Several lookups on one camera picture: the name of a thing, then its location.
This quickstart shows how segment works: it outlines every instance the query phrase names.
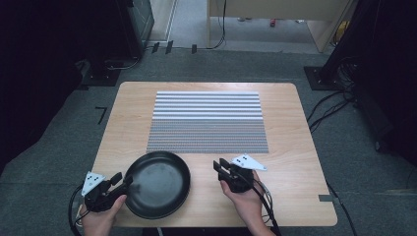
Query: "table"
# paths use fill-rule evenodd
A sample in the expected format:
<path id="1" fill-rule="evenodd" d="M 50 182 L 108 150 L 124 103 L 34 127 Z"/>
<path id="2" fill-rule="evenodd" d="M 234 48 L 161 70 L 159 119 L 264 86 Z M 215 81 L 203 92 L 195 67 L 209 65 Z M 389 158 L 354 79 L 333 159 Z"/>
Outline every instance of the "table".
<path id="1" fill-rule="evenodd" d="M 280 226 L 333 226 L 337 216 L 303 108 L 292 84 L 269 83 L 123 83 L 115 99 L 92 172 L 110 178 L 146 153 L 155 97 L 158 91 L 257 91 L 264 116 L 268 153 L 250 154 L 268 168 L 258 171 L 273 197 Z M 225 197 L 212 162 L 241 153 L 179 153 L 191 171 L 185 203 L 158 220 L 142 219 L 126 206 L 118 213 L 123 227 L 239 227 L 244 226 L 233 203 Z"/>
<path id="2" fill-rule="evenodd" d="M 207 47 L 210 47 L 210 17 L 222 17 L 225 0 L 208 0 Z M 320 52 L 323 52 L 356 4 L 356 0 L 227 0 L 225 17 L 307 20 Z"/>

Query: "floor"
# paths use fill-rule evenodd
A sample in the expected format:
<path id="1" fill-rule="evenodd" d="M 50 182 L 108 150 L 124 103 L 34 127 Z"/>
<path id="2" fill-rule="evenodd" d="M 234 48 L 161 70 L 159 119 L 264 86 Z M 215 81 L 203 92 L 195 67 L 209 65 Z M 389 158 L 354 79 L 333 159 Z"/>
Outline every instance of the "floor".
<path id="1" fill-rule="evenodd" d="M 173 40 L 173 47 L 207 48 L 207 0 L 150 0 L 155 26 L 149 44 L 166 45 Z M 221 39 L 222 19 L 211 18 L 210 46 Z M 274 28 L 269 19 L 252 19 L 239 22 L 225 19 L 225 41 L 219 50 L 261 51 L 319 54 L 307 24 L 303 21 L 277 20 Z M 330 55 L 331 45 L 323 52 Z"/>

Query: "frying pan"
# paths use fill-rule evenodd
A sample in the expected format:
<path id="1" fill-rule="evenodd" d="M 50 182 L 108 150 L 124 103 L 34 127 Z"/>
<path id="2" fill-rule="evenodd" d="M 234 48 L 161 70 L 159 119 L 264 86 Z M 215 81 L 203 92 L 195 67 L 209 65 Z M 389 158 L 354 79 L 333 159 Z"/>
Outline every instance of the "frying pan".
<path id="1" fill-rule="evenodd" d="M 163 218 L 177 210 L 190 191 L 190 170 L 178 155 L 164 150 L 141 156 L 128 169 L 133 177 L 126 206 L 146 219 Z"/>

